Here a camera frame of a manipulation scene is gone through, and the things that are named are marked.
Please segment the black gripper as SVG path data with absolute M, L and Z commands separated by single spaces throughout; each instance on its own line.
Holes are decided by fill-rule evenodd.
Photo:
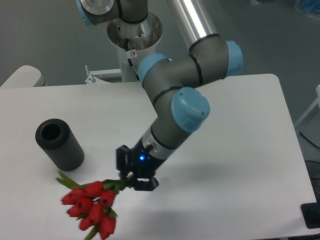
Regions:
M 135 177 L 128 180 L 128 186 L 135 191 L 153 191 L 159 186 L 154 176 L 164 160 L 150 154 L 150 145 L 144 147 L 140 139 L 131 149 L 126 145 L 116 149 L 116 169 L 119 171 L 119 177 L 125 179 L 132 172 Z

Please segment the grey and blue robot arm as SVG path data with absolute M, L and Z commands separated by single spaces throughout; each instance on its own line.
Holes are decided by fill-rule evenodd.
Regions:
M 168 6 L 186 41 L 189 54 L 174 61 L 161 53 L 145 56 L 132 69 L 156 114 L 156 120 L 133 148 L 116 150 L 118 180 L 105 180 L 105 190 L 152 191 L 157 169 L 210 113 L 198 87 L 239 74 L 243 54 L 234 41 L 223 40 L 200 0 L 170 0 Z

